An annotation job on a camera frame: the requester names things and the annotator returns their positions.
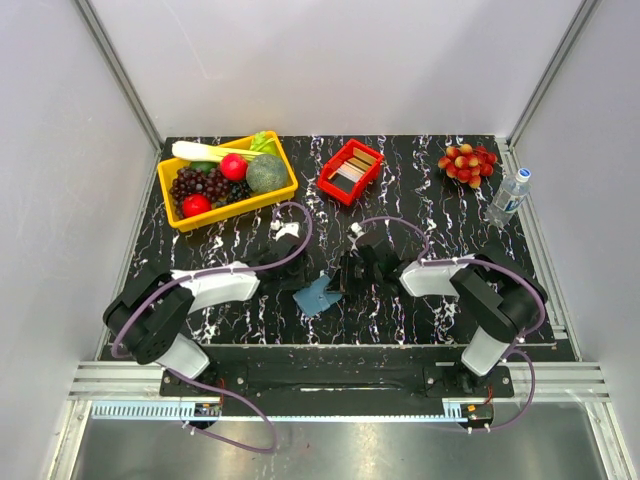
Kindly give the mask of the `blue card holder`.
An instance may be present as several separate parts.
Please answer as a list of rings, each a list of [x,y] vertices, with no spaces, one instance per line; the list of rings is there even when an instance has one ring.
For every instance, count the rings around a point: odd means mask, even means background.
[[[342,299],[339,292],[328,289],[330,278],[323,274],[308,287],[293,294],[293,299],[305,316],[312,317],[328,310]]]

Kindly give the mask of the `red plastic bin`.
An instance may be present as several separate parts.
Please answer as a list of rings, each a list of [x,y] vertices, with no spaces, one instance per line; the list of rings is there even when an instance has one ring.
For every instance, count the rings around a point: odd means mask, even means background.
[[[318,188],[345,206],[351,206],[380,174],[384,155],[356,139],[348,140],[324,165]]]

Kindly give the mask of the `yellow plastic tray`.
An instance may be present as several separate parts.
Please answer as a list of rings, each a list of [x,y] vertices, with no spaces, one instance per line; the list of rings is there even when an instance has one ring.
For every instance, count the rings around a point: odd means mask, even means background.
[[[177,140],[158,178],[171,227],[186,233],[290,200],[298,188],[275,132],[221,145]]]

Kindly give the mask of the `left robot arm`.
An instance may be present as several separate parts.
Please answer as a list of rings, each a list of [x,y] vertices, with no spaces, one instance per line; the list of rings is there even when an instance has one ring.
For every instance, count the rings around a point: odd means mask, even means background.
[[[187,316],[208,307],[251,299],[269,281],[281,282],[301,260],[302,241],[286,234],[247,261],[207,270],[150,265],[130,281],[103,313],[103,322],[140,365],[156,363],[182,375],[193,394],[213,390],[217,372],[193,340],[181,333]]]

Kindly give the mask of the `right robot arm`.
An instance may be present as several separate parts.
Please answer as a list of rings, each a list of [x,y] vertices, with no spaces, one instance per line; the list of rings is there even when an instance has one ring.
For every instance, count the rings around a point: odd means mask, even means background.
[[[408,260],[400,258],[388,242],[363,234],[340,257],[327,291],[354,295],[373,284],[388,287],[395,295],[458,300],[477,328],[455,369],[445,377],[469,396],[489,386],[499,361],[547,316],[544,287],[493,246],[459,258]]]

